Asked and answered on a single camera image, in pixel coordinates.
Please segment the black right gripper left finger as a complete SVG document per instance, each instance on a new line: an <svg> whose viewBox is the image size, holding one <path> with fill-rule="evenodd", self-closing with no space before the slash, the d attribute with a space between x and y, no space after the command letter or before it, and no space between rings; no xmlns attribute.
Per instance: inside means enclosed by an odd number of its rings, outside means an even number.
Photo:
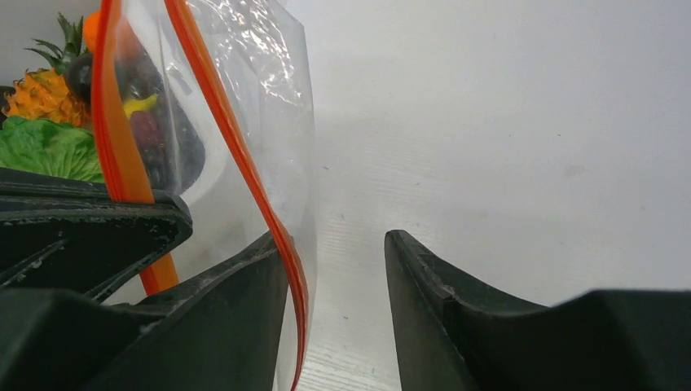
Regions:
<svg viewBox="0 0 691 391"><path fill-rule="evenodd" d="M135 305L1 293L4 390L269 390L288 284L270 235Z"/></svg>

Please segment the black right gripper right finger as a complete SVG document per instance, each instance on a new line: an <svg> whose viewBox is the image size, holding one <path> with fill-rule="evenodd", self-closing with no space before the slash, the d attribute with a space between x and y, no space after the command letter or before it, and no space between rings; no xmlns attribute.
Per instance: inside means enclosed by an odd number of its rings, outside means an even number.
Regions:
<svg viewBox="0 0 691 391"><path fill-rule="evenodd" d="M406 231L385 235L405 390L687 390L690 294L604 289L555 306L494 288Z"/></svg>

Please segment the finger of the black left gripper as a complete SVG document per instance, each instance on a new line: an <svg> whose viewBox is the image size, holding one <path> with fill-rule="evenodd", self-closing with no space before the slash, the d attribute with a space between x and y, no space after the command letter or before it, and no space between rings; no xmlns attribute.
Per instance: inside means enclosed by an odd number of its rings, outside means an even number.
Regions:
<svg viewBox="0 0 691 391"><path fill-rule="evenodd" d="M97 182L32 174L15 169L1 169L1 206L3 208L177 208L178 197L154 192L154 200L115 201L106 186Z"/></svg>
<svg viewBox="0 0 691 391"><path fill-rule="evenodd" d="M191 236L174 202L3 196L2 288L68 289L97 301Z"/></svg>

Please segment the green lettuce head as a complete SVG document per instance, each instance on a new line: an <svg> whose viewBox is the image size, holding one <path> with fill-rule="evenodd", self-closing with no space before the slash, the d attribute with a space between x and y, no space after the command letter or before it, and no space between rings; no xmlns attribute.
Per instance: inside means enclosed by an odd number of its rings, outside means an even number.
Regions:
<svg viewBox="0 0 691 391"><path fill-rule="evenodd" d="M47 119L10 116L2 123L1 166L56 178L104 182L93 135Z"/></svg>

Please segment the clear orange-zip bag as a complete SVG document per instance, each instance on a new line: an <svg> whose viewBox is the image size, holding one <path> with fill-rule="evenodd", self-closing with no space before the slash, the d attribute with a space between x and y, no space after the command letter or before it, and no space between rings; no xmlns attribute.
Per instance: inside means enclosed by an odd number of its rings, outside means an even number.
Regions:
<svg viewBox="0 0 691 391"><path fill-rule="evenodd" d="M104 1L91 111L114 200L152 201L117 87L117 52L145 52L205 146L198 179L177 196L191 236L116 292L132 302L176 287L270 235L288 290L273 386L304 367L317 280L315 124L304 28L277 1Z"/></svg>

